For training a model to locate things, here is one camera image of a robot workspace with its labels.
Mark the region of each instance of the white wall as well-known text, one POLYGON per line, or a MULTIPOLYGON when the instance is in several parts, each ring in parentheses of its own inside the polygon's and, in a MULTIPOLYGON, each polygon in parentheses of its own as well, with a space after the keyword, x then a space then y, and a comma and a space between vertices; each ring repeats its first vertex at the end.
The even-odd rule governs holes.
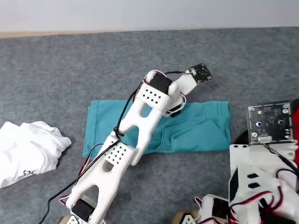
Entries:
POLYGON ((0 32, 299 26, 299 0, 0 0, 0 32))

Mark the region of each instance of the ventilation holes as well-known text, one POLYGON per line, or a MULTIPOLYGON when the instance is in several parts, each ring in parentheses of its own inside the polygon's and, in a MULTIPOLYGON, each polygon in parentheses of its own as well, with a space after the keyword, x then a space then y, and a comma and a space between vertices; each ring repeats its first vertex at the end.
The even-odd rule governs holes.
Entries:
POLYGON ((260 185, 258 183, 251 183, 251 184, 248 184, 248 187, 251 189, 254 189, 254 188, 260 187, 260 185))
POLYGON ((257 174, 249 174, 249 175, 247 175, 247 177, 248 177, 249 179, 253 179, 253 178, 257 178, 258 175, 257 175, 257 174))

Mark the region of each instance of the red object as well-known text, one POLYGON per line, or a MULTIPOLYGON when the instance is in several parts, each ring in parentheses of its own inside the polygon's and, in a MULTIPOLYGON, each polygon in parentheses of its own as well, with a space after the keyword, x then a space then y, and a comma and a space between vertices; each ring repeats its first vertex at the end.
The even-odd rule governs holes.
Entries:
MULTIPOLYGON (((297 109, 293 116, 293 122, 295 129, 295 139, 298 141, 297 146, 299 146, 299 109, 297 109)), ((295 163, 297 164, 297 166, 299 166, 299 149, 297 149, 296 151, 295 163)))

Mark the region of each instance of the teal cloth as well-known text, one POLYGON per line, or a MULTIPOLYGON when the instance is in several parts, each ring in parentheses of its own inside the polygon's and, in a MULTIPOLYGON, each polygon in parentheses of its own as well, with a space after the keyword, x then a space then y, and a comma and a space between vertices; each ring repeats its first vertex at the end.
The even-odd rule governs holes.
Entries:
MULTIPOLYGON (((104 143, 116 126, 125 100, 94 100, 88 107, 85 145, 82 155, 87 157, 93 145, 104 143)), ((148 114, 147 107, 143 114, 148 114)), ((219 151, 229 149, 231 137, 229 102, 209 101, 187 103, 176 117, 162 117, 154 130, 144 154, 219 151)), ((137 145, 138 128, 122 138, 126 144, 137 145)), ((101 146, 94 149, 94 158, 101 146)))

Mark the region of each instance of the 3d-printed robot arm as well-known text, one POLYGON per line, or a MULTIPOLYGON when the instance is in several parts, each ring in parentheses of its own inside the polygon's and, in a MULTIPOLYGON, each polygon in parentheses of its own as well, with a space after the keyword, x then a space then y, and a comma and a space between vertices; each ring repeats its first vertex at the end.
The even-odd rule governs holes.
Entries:
POLYGON ((104 218, 116 195, 122 175, 130 164, 135 165, 140 160, 161 117, 177 112, 184 107, 186 101, 181 88, 187 94, 197 84, 212 79, 207 69, 205 75, 208 78, 204 79, 201 71, 206 71, 205 69, 206 67, 202 64, 194 66, 192 75, 182 75, 183 77, 188 76, 185 82, 181 79, 178 82, 173 82, 164 73, 157 70, 150 71, 146 75, 136 93, 133 104, 117 130, 121 134, 126 134, 132 127, 137 126, 139 135, 136 147, 133 148, 119 141, 119 134, 112 131, 98 156, 109 146, 114 146, 98 158, 72 188, 66 207, 71 210, 80 223, 98 224, 104 218), (146 106, 152 109, 147 117, 143 117, 142 111, 146 106), (84 192, 94 185, 99 188, 98 203, 95 208, 90 205, 91 203, 81 199, 84 192))

